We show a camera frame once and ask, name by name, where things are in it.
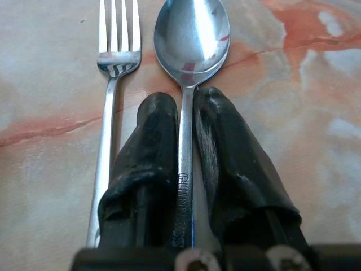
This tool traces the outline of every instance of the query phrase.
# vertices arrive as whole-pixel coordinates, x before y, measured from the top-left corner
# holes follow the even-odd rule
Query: orange vein in marble
[[[80,121],[78,123],[75,123],[73,125],[70,126],[64,126],[64,127],[52,127],[52,128],[48,128],[45,130],[40,130],[40,131],[34,131],[34,132],[25,132],[25,133],[20,133],[20,134],[16,134],[12,137],[9,138],[5,138],[5,139],[0,139],[0,147],[5,147],[8,145],[13,145],[16,143],[19,143],[21,141],[27,140],[27,139],[31,139],[34,137],[54,137],[54,136],[59,136],[65,133],[69,133],[71,131],[74,131],[78,128],[81,128],[93,121],[99,120],[102,117],[94,117],[90,120],[85,120],[85,121]]]

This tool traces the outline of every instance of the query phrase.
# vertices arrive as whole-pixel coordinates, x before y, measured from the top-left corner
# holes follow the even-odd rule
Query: metal screw head
[[[188,248],[175,258],[175,271],[221,271],[221,267],[212,253]]]

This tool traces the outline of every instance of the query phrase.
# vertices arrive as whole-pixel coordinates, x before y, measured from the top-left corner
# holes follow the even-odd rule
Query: fork
[[[98,68],[108,74],[109,81],[107,91],[105,92],[102,133],[100,136],[86,247],[97,247],[100,240],[98,204],[109,185],[117,82],[120,77],[138,68],[142,58],[138,2],[137,0],[133,0],[133,40],[131,50],[129,50],[125,0],[122,0],[121,5],[121,47],[118,46],[115,1],[116,0],[111,0],[111,32],[109,41],[109,37],[107,38],[107,22],[105,19],[105,3],[104,0],[100,0]]]

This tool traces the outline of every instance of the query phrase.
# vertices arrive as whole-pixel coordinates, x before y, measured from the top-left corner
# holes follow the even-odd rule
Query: stainless steel spoon
[[[192,110],[195,87],[222,66],[230,23],[219,0],[167,0],[154,30],[157,59],[182,88],[178,142],[178,197],[172,245],[194,246]]]

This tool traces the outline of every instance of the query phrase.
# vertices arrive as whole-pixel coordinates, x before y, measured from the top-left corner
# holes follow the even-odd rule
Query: fork handle
[[[98,161],[96,164],[93,202],[91,204],[90,220],[86,247],[97,247],[99,244],[99,220],[98,204],[109,185],[109,175],[111,171],[112,134],[113,117],[115,108],[115,97],[118,77],[110,77],[107,91],[105,93],[105,106],[103,112],[102,133],[100,135],[100,145]]]

